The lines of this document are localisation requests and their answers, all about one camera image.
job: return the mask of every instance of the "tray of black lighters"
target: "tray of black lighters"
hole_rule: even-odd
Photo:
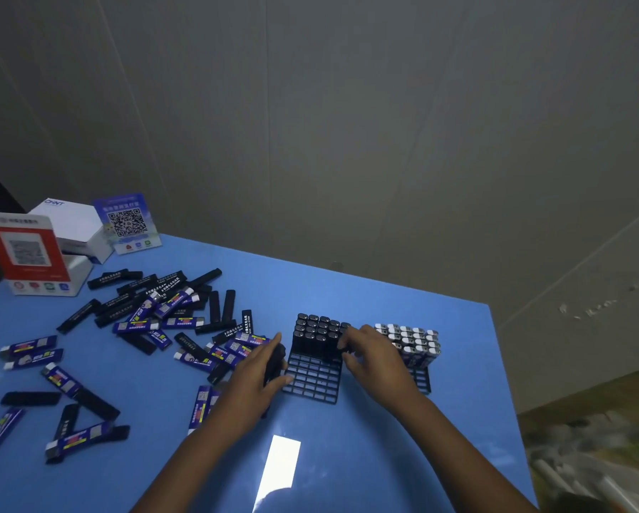
[[[381,323],[374,324],[374,329],[398,350],[418,389],[424,394],[431,393],[429,364],[440,355],[438,331]]]
[[[337,344],[348,322],[318,315],[298,314],[289,354],[288,374],[293,382],[282,390],[324,403],[339,398],[343,359]]]

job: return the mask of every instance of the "forearm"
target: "forearm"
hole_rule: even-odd
[[[458,513],[537,511],[422,395],[393,411],[429,460]]]
[[[216,423],[206,421],[201,428],[184,439],[131,512],[186,511],[217,461],[231,445],[220,434]]]

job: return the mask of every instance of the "qr code on lighter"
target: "qr code on lighter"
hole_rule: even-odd
[[[109,212],[108,219],[115,228],[118,237],[134,236],[148,232],[144,222],[144,215],[140,208],[131,208],[128,211]]]
[[[9,240],[11,251],[18,265],[47,266],[48,261],[41,251],[39,241],[16,241]]]

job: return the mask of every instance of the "person's left arm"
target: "person's left arm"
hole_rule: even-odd
[[[271,342],[255,348],[238,363],[203,425],[179,445],[131,513],[187,510],[217,461],[255,426],[272,397],[292,379],[280,376],[263,387],[265,367],[280,342],[281,333],[277,333]]]

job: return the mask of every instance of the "blue tabletop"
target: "blue tabletop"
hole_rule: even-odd
[[[144,274],[182,269],[194,278],[219,267],[212,282],[237,292],[235,318],[253,310],[255,333],[290,336],[299,312],[359,325],[393,322],[440,333],[443,354],[430,366],[436,405],[533,503],[531,486],[495,329],[486,305],[444,297],[305,265],[163,235],[164,246],[94,266],[91,278],[120,268]],[[75,298],[12,295],[0,283],[0,348],[53,335],[93,297],[116,296],[115,286]],[[209,317],[208,309],[200,314]],[[146,356],[92,318],[58,337],[60,366],[121,410],[127,441],[96,445],[44,464],[63,396],[56,407],[30,408],[0,447],[0,511],[125,512],[185,438],[206,373],[174,360],[176,347]],[[192,335],[205,344],[210,335]],[[40,368],[2,370],[0,399],[11,390],[54,390]],[[0,405],[0,417],[5,408]],[[100,420],[82,409],[78,428]],[[280,393],[268,417],[221,461],[193,511],[251,512],[274,436],[300,443],[293,485],[270,492],[256,511],[453,511],[426,459],[407,433],[343,370],[336,405]]]

